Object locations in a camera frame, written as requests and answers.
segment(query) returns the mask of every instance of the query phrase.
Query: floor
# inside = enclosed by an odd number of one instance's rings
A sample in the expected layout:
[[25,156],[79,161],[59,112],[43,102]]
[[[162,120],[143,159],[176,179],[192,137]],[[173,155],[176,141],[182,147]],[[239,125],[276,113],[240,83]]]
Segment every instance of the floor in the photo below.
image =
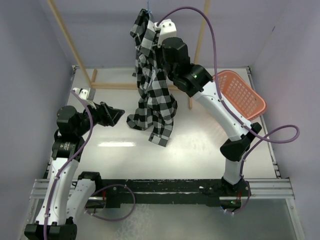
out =
[[[232,70],[250,83],[245,68]],[[133,68],[98,69],[96,82],[135,83],[133,72]],[[77,69],[72,87],[87,86],[83,73]],[[125,115],[115,127],[94,127],[75,178],[82,171],[93,171],[100,172],[103,179],[220,179],[224,174],[225,159],[219,148],[226,141],[226,134],[196,101],[190,110],[185,93],[172,91],[172,94],[177,99],[178,109],[170,140],[167,147],[162,147],[148,141],[152,128],[138,131],[126,124],[127,115],[138,107],[138,91],[97,89],[96,103],[106,102],[111,107],[124,109]],[[73,96],[69,97],[68,105],[73,105],[79,112],[84,109]],[[276,177],[266,142],[248,157],[244,176],[247,179]]]

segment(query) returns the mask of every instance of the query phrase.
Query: laundry basket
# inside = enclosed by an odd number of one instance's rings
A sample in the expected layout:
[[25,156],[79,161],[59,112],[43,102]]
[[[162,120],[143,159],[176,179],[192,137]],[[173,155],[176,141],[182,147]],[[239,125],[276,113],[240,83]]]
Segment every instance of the laundry basket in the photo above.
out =
[[266,102],[236,72],[221,71],[218,73],[218,81],[225,98],[246,119],[254,120],[266,112]]

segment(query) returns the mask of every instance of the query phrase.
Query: gray wall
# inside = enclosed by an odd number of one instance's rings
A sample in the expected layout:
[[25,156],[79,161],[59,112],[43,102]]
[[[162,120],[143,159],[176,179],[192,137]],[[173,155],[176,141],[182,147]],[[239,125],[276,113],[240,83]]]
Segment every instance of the gray wall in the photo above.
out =
[[16,240],[72,68],[37,0],[0,0],[0,39],[0,239]]
[[[290,144],[274,144],[282,177],[290,176],[308,240],[319,239],[320,1],[292,0],[253,65],[257,91],[269,108],[269,130],[284,124],[301,129]],[[274,139],[293,136],[282,131]]]
[[[242,67],[254,63],[289,0],[212,0],[209,19],[213,24],[220,67]],[[40,0],[56,35],[72,64],[76,61],[47,4]],[[87,66],[133,66],[135,48],[130,29],[147,0],[55,0],[59,11]],[[204,0],[150,0],[155,21],[181,6],[203,10]],[[202,17],[191,10],[171,16],[178,36],[194,58]],[[199,63],[213,65],[212,40],[208,28]]]

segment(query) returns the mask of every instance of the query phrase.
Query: purple cable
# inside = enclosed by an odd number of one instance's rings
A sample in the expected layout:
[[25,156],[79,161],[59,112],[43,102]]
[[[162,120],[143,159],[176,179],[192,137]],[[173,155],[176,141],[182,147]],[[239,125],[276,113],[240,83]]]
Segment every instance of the purple cable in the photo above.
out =
[[63,172],[63,170],[65,169],[65,167],[79,154],[81,153],[81,151],[84,149],[84,147],[87,145],[89,139],[91,138],[92,135],[92,131],[94,129],[94,121],[92,119],[92,115],[91,112],[89,111],[89,108],[87,107],[87,103],[85,101],[83,101],[73,90],[70,91],[78,100],[79,102],[84,106],[85,111],[87,112],[88,116],[89,116],[89,121],[90,121],[90,130],[89,130],[89,134],[88,137],[86,138],[85,142],[83,143],[83,145],[78,149],[78,151],[76,151],[76,153],[74,155],[72,155],[67,161],[66,163],[58,170],[57,174],[56,174],[56,179],[53,180],[53,184],[49,193],[49,197],[48,197],[48,201],[46,203],[46,208],[45,208],[45,216],[44,217],[44,224],[43,224],[43,239],[44,240],[48,240],[48,235],[47,235],[47,226],[48,226],[48,216],[49,216],[49,207],[50,204],[52,202],[52,198],[54,196],[54,192],[55,192],[55,188],[58,182],[58,179],[61,175],[61,173]]
[[[199,9],[195,8],[195,7],[192,7],[192,6],[182,6],[182,7],[179,7],[171,12],[169,12],[167,15],[165,15],[158,23],[157,23],[157,26],[159,26],[159,24],[165,20],[168,16],[170,16],[171,14],[177,12],[177,11],[180,11],[180,10],[186,10],[186,9],[190,9],[190,10],[194,10],[196,12],[198,12],[199,14],[201,14],[203,16],[203,18],[205,19],[206,23],[208,24],[209,26],[209,29],[210,29],[210,32],[211,32],[211,36],[212,36],[212,43],[213,43],[213,67],[214,67],[214,77],[215,79],[218,79],[218,67],[217,67],[217,48],[216,48],[216,39],[215,39],[215,34],[214,34],[214,30],[213,30],[213,27],[210,23],[210,20],[208,19],[208,17]],[[222,98],[222,94],[221,94],[221,91],[220,91],[220,87],[219,87],[219,81],[215,81],[215,85],[216,85],[216,92],[218,93],[218,96],[219,96],[219,99],[222,103],[222,105],[224,106],[224,108],[227,110],[227,112],[233,116],[241,125],[242,127],[244,127],[246,130],[248,130],[251,134],[253,134],[255,137],[259,138],[260,140],[244,155],[243,157],[243,160],[242,160],[242,163],[241,163],[241,169],[240,169],[240,175],[241,175],[241,179],[244,180],[243,178],[243,168],[244,168],[244,163],[245,163],[245,159],[248,157],[248,155],[262,142],[262,141],[266,141],[266,142],[269,142],[269,143],[274,143],[274,144],[286,144],[286,143],[291,143],[293,142],[294,140],[296,140],[299,135],[300,135],[300,129],[296,126],[296,125],[292,125],[292,124],[289,124],[289,125],[284,125],[284,126],[280,126],[274,130],[272,130],[271,132],[269,132],[268,134],[266,134],[265,136],[260,136],[258,135],[257,133],[255,133],[251,128],[249,128],[248,126],[246,126],[244,124],[243,121],[241,121],[240,118],[237,117],[236,114],[234,114],[227,106],[227,104],[225,103],[225,101],[223,100]],[[285,128],[294,128],[296,130],[296,134],[294,137],[290,138],[290,139],[287,139],[287,140],[270,140],[268,139],[267,137],[270,136],[271,134],[274,134],[275,132],[281,130],[281,129],[285,129]],[[250,189],[250,185],[244,181],[245,184],[247,185],[248,187],[248,198],[246,199],[245,203],[243,204],[243,206],[235,211],[235,212],[232,212],[232,214],[235,214],[235,213],[239,213],[244,207],[247,206],[248,202],[249,202],[249,199],[250,199],[250,195],[251,195],[251,189]]]
[[100,190],[94,192],[91,196],[95,196],[95,195],[97,195],[98,193],[100,193],[100,192],[103,191],[103,190],[110,189],[110,188],[114,188],[114,187],[123,187],[123,188],[127,189],[127,190],[131,193],[131,195],[132,195],[132,198],[133,198],[133,206],[132,206],[130,212],[129,212],[127,215],[125,215],[125,216],[123,216],[123,217],[120,217],[120,218],[116,218],[116,219],[109,219],[109,218],[104,218],[104,217],[102,217],[102,216],[98,216],[98,215],[95,215],[95,214],[93,214],[93,213],[91,213],[91,212],[88,212],[87,209],[85,209],[85,212],[86,212],[87,214],[89,214],[89,215],[97,218],[97,219],[101,219],[101,220],[108,221],[108,222],[118,222],[118,221],[124,220],[124,219],[126,219],[127,217],[129,217],[129,216],[133,213],[133,211],[135,210],[135,207],[136,207],[136,198],[135,198],[134,192],[133,192],[130,188],[128,188],[126,185],[122,185],[122,184],[109,185],[109,186],[106,186],[106,187],[101,188]]

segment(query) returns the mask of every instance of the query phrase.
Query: purple hose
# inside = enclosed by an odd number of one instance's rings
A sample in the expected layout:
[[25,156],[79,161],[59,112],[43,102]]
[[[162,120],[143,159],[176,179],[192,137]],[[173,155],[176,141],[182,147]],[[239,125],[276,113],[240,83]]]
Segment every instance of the purple hose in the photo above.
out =
[[85,111],[87,112],[88,116],[89,116],[89,121],[90,121],[90,130],[89,130],[89,134],[88,137],[86,138],[85,142],[83,143],[83,145],[78,149],[78,151],[76,151],[76,153],[74,155],[72,155],[67,162],[58,170],[56,177],[57,179],[53,180],[53,184],[49,193],[49,197],[48,197],[48,201],[46,203],[46,208],[45,208],[45,215],[47,215],[47,217],[44,218],[44,224],[43,224],[43,239],[44,240],[48,240],[48,235],[47,235],[47,226],[48,226],[48,215],[49,215],[49,207],[50,204],[52,202],[52,198],[55,192],[55,188],[57,185],[57,181],[58,178],[60,177],[61,173],[63,172],[63,170],[65,169],[65,167],[79,154],[81,153],[81,151],[84,149],[84,147],[87,145],[89,139],[91,138],[92,135],[92,131],[94,129],[94,121],[92,119],[92,115],[91,112],[89,111],[89,108],[87,107],[87,103],[85,101],[83,101],[77,94],[75,94],[75,92],[73,90],[70,91],[78,100],[79,102],[84,106]]
[[[195,8],[195,7],[192,7],[192,6],[183,6],[183,7],[179,7],[171,12],[169,12],[166,16],[164,16],[158,23],[157,23],[157,26],[159,26],[159,24],[165,20],[169,15],[177,12],[177,11],[180,11],[180,10],[186,10],[186,9],[190,9],[190,10],[194,10],[196,12],[198,12],[199,14],[201,14],[203,16],[203,18],[205,19],[205,21],[207,22],[208,26],[209,26],[209,29],[210,29],[210,32],[211,32],[211,36],[212,36],[212,43],[213,43],[213,67],[214,67],[214,77],[215,79],[217,80],[218,79],[218,67],[217,67],[217,48],[216,48],[216,39],[215,39],[215,34],[214,34],[214,30],[212,28],[212,25],[210,23],[210,20],[208,19],[208,17],[199,9]],[[300,135],[300,129],[296,126],[296,125],[292,125],[292,124],[289,124],[289,125],[284,125],[284,126],[280,126],[274,130],[272,130],[271,132],[269,132],[268,134],[266,134],[265,136],[260,136],[258,134],[256,134],[250,127],[244,125],[244,122],[241,121],[240,118],[237,117],[236,114],[234,114],[227,106],[227,104],[225,103],[225,101],[223,100],[222,98],[222,94],[221,94],[221,91],[220,91],[220,88],[219,88],[219,81],[215,81],[215,85],[216,85],[216,92],[218,93],[218,96],[219,96],[219,99],[222,103],[222,105],[224,106],[224,108],[227,110],[227,112],[233,116],[246,130],[248,130],[250,133],[252,133],[255,137],[259,138],[260,140],[245,154],[245,156],[243,157],[243,161],[241,163],[241,169],[240,169],[240,175],[241,175],[241,179],[243,179],[243,168],[244,168],[244,160],[247,158],[247,156],[262,142],[262,141],[266,141],[266,142],[269,142],[269,143],[274,143],[274,144],[286,144],[286,143],[291,143],[293,142],[294,140],[296,140],[299,135]],[[294,128],[296,130],[296,134],[294,135],[294,137],[290,138],[290,139],[287,139],[287,140],[270,140],[268,139],[267,137],[270,136],[271,134],[281,130],[281,129],[285,129],[285,128]],[[238,213],[240,212],[249,202],[249,199],[250,199],[250,194],[251,194],[251,189],[250,189],[250,185],[244,181],[245,184],[247,185],[248,187],[248,198],[246,199],[245,203],[243,204],[243,206],[237,210],[236,212],[233,212],[233,213]]]
[[135,207],[136,207],[136,198],[135,198],[134,192],[133,192],[130,188],[128,188],[126,185],[122,185],[122,184],[109,185],[109,186],[106,186],[106,187],[101,188],[100,190],[94,192],[91,196],[95,196],[95,195],[97,195],[98,193],[100,193],[100,192],[103,191],[103,190],[110,189],[110,188],[114,188],[114,187],[123,187],[123,188],[127,189],[127,190],[131,193],[131,195],[132,195],[132,198],[133,198],[133,206],[132,206],[130,212],[129,212],[127,215],[125,215],[125,216],[123,216],[123,217],[120,217],[120,218],[116,218],[116,219],[109,219],[109,218],[104,218],[104,217],[102,217],[102,216],[98,216],[98,215],[95,215],[95,214],[93,214],[93,213],[91,213],[91,212],[88,212],[87,209],[85,209],[85,212],[86,212],[87,214],[89,214],[89,215],[97,218],[97,219],[101,219],[101,220],[108,221],[108,222],[118,222],[118,221],[124,220],[124,219],[126,219],[127,217],[129,217],[129,216],[133,213],[133,211],[135,210]]

